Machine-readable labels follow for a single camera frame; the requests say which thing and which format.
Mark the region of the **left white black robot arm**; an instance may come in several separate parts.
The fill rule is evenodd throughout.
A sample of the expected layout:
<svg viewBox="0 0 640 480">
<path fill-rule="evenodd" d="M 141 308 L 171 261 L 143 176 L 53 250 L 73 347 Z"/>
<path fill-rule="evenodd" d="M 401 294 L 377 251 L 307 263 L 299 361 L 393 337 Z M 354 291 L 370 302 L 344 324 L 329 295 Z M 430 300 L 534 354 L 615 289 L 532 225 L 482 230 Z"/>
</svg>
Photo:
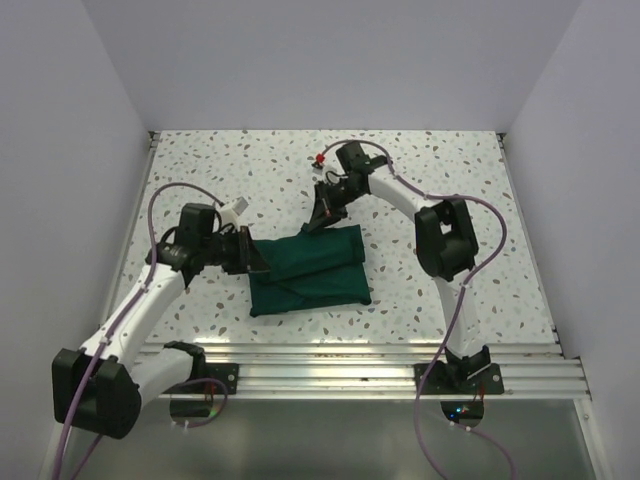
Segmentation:
<svg viewBox="0 0 640 480">
<path fill-rule="evenodd" d="M 136 358 L 165 311 L 207 267 L 229 275 L 265 272 L 269 266 L 239 223 L 248 202 L 239 197 L 221 208 L 188 203 L 179 223 L 153 242 L 129 294 L 79 349 L 61 350 L 52 362 L 56 421 L 113 439 L 124 438 L 142 409 L 166 391 L 201 390 L 212 383 L 203 348 L 166 343 L 149 362 Z"/>
</svg>

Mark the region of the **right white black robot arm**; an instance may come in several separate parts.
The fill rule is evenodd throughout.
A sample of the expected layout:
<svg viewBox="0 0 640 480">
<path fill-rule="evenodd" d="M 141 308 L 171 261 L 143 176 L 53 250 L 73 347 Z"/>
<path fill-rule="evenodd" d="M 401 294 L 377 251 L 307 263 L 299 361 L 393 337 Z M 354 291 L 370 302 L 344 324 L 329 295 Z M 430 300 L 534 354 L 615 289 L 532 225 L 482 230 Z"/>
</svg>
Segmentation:
<svg viewBox="0 0 640 480">
<path fill-rule="evenodd" d="M 395 169 L 386 150 L 368 155 L 365 142 L 338 140 L 331 144 L 341 166 L 326 166 L 326 152 L 316 155 L 313 168 L 321 175 L 314 185 L 314 206 L 306 232 L 328 228 L 346 218 L 347 207 L 365 195 L 386 201 L 412 221 L 416 257 L 435 282 L 446 321 L 446 332 L 434 359 L 418 376 L 418 393 L 464 393 L 490 372 L 492 361 L 481 339 L 470 287 L 485 262 L 477 262 L 479 242 L 468 209 L 473 197 L 420 190 Z"/>
</svg>

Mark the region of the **green surgical cloth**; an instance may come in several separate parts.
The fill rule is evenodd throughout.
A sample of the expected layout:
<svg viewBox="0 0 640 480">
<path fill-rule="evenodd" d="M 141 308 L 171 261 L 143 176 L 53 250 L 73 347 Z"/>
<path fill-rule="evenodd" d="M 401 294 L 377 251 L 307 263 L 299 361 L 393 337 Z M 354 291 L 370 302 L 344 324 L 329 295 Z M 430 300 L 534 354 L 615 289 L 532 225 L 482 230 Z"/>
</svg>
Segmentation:
<svg viewBox="0 0 640 480">
<path fill-rule="evenodd" d="M 252 317 L 371 303 L 358 225 L 301 231 L 255 246 L 269 270 L 249 275 Z"/>
</svg>

